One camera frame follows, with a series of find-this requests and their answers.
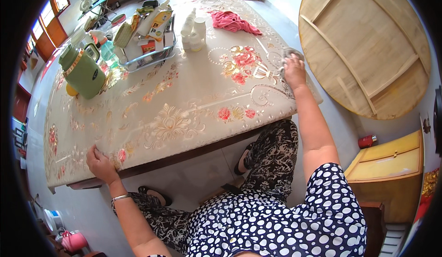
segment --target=black and white pants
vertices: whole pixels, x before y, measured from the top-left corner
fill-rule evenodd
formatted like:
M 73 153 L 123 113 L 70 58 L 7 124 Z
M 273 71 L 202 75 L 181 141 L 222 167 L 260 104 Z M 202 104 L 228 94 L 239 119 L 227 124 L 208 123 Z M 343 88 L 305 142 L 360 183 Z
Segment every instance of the black and white pants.
M 261 190 L 286 204 L 292 192 L 297 150 L 298 131 L 294 122 L 281 120 L 269 124 L 246 155 L 244 165 L 251 171 L 241 188 Z M 168 247 L 185 255 L 187 228 L 192 213 L 162 206 L 155 196 L 129 194 L 157 237 Z

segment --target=pink cloth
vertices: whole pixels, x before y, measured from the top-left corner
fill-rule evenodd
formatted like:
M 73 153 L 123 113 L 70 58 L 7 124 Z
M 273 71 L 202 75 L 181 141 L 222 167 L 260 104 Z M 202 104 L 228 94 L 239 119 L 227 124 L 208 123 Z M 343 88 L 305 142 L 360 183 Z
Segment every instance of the pink cloth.
M 220 11 L 212 13 L 213 27 L 214 28 L 224 28 L 225 30 L 236 32 L 237 30 L 244 30 L 255 35 L 261 35 L 262 32 L 253 27 L 246 20 L 241 19 L 241 17 L 231 11 Z

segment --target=black sandal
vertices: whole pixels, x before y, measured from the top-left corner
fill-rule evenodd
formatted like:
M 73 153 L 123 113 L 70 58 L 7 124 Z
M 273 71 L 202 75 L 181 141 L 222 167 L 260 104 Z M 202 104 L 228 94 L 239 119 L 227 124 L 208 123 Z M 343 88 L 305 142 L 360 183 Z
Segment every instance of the black sandal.
M 147 186 L 140 186 L 140 187 L 138 187 L 138 192 L 140 194 L 145 194 L 146 195 L 148 190 L 152 190 L 152 191 L 157 192 L 156 190 L 151 189 L 151 188 L 149 188 Z M 164 206 L 170 206 L 172 204 L 172 199 L 171 198 L 169 198 L 168 196 L 163 195 L 160 192 L 157 192 L 157 193 L 159 193 L 164 198 L 164 200 L 166 201 L 166 204 Z
M 255 143 L 255 142 L 250 143 L 250 144 L 246 147 L 246 149 L 251 150 L 251 148 L 253 147 L 253 144 L 254 144 L 254 143 Z M 245 172 L 240 172 L 239 165 L 240 165 L 240 161 L 238 160 L 238 163 L 235 165 L 235 168 L 233 169 L 233 171 L 235 172 L 235 174 L 236 174 L 237 176 L 240 176 L 240 175 L 245 174 Z

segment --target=floral tablecloth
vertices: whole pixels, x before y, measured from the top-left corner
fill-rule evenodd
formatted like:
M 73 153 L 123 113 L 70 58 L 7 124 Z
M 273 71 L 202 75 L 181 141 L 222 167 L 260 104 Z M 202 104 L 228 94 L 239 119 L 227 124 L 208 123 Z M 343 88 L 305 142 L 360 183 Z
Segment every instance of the floral tablecloth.
M 195 149 L 290 116 L 293 94 L 278 74 L 282 38 L 243 0 L 197 0 L 172 8 L 179 34 L 197 8 L 206 17 L 206 46 L 128 73 L 108 70 L 101 93 L 66 93 L 61 68 L 49 97 L 44 135 L 48 187 L 94 177 L 87 149 L 97 144 L 118 170 Z M 263 35 L 212 27 L 211 13 L 230 10 Z M 311 80 L 308 84 L 322 101 Z

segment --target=polka dot shirt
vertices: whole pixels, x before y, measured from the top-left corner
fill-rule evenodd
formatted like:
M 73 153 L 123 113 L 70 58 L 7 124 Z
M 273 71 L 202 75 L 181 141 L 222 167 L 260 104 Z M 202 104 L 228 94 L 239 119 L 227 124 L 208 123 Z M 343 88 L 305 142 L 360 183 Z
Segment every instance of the polka dot shirt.
M 366 233 L 342 168 L 327 163 L 310 177 L 305 203 L 293 208 L 258 190 L 207 201 L 189 220 L 186 256 L 361 256 Z

